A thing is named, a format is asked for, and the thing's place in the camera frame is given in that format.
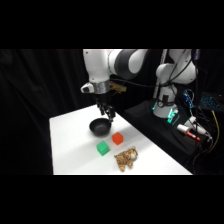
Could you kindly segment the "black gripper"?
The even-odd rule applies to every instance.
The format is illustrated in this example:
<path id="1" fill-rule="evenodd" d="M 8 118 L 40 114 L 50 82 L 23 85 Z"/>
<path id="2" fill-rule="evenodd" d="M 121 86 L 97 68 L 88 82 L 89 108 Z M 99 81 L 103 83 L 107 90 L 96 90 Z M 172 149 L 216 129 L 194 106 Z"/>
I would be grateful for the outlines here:
<path id="1" fill-rule="evenodd" d="M 114 107 L 111 106 L 111 94 L 109 92 L 104 94 L 95 94 L 95 100 L 101 115 L 105 115 L 107 110 L 109 122 L 112 122 L 116 114 Z"/>

